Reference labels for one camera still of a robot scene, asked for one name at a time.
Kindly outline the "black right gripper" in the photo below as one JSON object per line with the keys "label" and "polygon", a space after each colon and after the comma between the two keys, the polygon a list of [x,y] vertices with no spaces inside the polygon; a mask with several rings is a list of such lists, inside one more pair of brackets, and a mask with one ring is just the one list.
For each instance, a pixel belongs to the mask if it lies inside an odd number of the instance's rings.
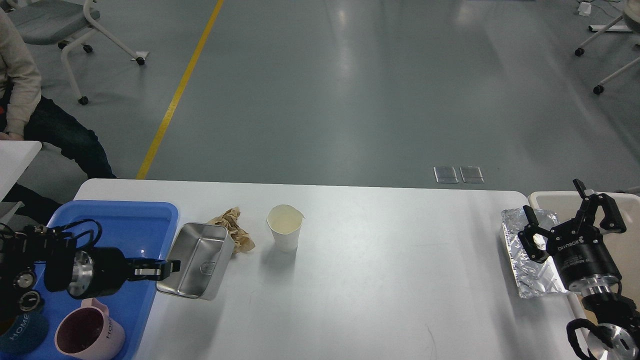
{"label": "black right gripper", "polygon": [[[599,228],[615,234],[625,233],[627,226],[619,207],[608,194],[587,194],[582,180],[574,178],[573,184],[582,199],[574,223],[565,222],[546,230],[540,227],[534,209],[524,205],[522,210],[527,224],[518,232],[518,239],[531,261],[544,264],[549,256],[552,257],[563,287],[569,291],[581,292],[587,280],[608,286],[617,284],[622,280],[622,274],[594,223],[600,208],[603,218]],[[547,239],[544,248],[537,246],[535,235]]]}

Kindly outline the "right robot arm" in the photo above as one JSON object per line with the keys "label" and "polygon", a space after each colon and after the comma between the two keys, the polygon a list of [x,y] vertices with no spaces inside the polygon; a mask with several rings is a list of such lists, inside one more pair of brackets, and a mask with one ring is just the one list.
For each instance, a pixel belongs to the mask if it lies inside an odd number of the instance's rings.
{"label": "right robot arm", "polygon": [[574,187],[581,204],[573,218],[542,228],[535,210],[524,205],[526,225],[518,239],[537,264],[553,259],[563,286],[582,296],[582,305],[597,322],[579,317],[566,325],[567,341],[581,360],[637,360],[639,312],[622,295],[622,274],[605,242],[606,233],[622,234],[627,227],[614,198],[587,189],[578,178]]}

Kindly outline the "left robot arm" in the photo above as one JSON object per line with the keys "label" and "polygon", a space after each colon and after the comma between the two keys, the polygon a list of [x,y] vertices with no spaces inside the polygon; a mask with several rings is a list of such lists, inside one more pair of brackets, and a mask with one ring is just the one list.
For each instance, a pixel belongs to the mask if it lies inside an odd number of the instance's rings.
{"label": "left robot arm", "polygon": [[1,224],[1,332],[19,316],[41,309],[35,289],[43,266],[47,291],[65,291],[75,300],[116,294],[127,281],[162,281],[181,269],[177,259],[126,257],[117,247],[99,247],[103,226],[80,219],[56,227],[27,225],[13,230]]}

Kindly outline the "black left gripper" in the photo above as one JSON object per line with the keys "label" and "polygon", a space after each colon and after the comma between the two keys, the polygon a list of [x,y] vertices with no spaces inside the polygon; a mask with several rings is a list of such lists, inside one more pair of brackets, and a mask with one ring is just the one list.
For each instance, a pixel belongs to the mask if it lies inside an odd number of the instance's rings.
{"label": "black left gripper", "polygon": [[111,296],[128,281],[162,281],[181,270],[178,259],[126,258],[117,247],[77,250],[66,291],[76,300]]}

